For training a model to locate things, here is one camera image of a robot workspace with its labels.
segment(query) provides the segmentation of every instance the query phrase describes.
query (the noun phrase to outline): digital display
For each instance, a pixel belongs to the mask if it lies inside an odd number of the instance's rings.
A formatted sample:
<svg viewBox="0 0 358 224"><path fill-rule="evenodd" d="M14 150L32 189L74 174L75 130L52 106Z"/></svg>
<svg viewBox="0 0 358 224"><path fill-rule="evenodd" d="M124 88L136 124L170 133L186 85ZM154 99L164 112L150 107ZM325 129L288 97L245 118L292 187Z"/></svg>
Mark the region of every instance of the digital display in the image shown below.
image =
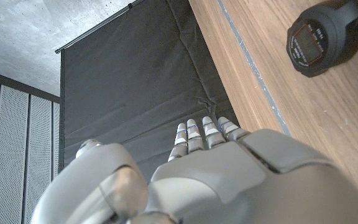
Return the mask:
<svg viewBox="0 0 358 224"><path fill-rule="evenodd" d="M301 28L295 38L308 63L320 57L321 51L314 42L313 36L310 35L308 27Z"/></svg>

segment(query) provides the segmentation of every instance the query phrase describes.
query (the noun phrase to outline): robotic finger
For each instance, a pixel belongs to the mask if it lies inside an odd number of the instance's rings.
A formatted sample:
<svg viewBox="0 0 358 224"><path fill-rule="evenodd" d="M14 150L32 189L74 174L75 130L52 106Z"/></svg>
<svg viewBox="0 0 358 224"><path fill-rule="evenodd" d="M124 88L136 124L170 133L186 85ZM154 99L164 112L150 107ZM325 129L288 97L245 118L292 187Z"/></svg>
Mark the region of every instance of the robotic finger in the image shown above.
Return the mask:
<svg viewBox="0 0 358 224"><path fill-rule="evenodd" d="M210 117L203 118L203 127L209 149L226 142Z"/></svg>
<svg viewBox="0 0 358 224"><path fill-rule="evenodd" d="M169 155L168 162L181 158L187 155L187 130L186 125L180 123L177 129L177 136L175 138L175 146Z"/></svg>
<svg viewBox="0 0 358 224"><path fill-rule="evenodd" d="M204 150L203 139L201 138L196 121L194 121L193 119L189 119L187 121L187 133L188 153L190 154L195 151Z"/></svg>

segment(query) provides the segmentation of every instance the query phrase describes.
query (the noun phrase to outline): concrete ceiling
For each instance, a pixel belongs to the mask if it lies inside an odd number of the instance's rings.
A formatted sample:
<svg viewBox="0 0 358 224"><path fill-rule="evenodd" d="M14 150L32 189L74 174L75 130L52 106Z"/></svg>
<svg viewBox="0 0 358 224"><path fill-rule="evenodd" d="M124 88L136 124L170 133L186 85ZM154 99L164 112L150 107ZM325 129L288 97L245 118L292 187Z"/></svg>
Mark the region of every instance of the concrete ceiling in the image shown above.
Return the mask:
<svg viewBox="0 0 358 224"><path fill-rule="evenodd" d="M0 0L0 75L60 93L55 50L134 0Z"/></svg>

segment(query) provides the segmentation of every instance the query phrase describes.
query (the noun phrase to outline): fingertip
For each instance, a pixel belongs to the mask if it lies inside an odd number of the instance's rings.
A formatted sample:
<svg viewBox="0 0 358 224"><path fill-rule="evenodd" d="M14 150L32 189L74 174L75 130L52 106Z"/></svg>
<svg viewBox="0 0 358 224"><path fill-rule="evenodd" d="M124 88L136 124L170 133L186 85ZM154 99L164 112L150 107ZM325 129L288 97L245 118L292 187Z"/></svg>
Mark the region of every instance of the fingertip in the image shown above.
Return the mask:
<svg viewBox="0 0 358 224"><path fill-rule="evenodd" d="M227 118L225 118L225 117L220 117L219 119L218 119L218 124L220 125L220 126L222 126L222 124L224 124L224 123L227 123L227 122L230 122Z"/></svg>
<svg viewBox="0 0 358 224"><path fill-rule="evenodd" d="M203 118L203 126L212 123L212 119L209 116Z"/></svg>

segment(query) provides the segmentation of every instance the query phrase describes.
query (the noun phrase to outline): wooden surface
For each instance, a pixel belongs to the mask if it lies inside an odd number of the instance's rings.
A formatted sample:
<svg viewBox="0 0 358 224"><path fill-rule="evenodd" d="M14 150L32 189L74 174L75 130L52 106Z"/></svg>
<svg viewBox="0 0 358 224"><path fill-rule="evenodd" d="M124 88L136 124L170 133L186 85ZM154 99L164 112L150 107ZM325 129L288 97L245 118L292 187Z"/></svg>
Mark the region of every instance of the wooden surface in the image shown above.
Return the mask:
<svg viewBox="0 0 358 224"><path fill-rule="evenodd" d="M287 29L319 0L222 0L291 135L334 160L358 185L358 52L323 75L298 73ZM190 0L240 125L282 132L218 0Z"/></svg>

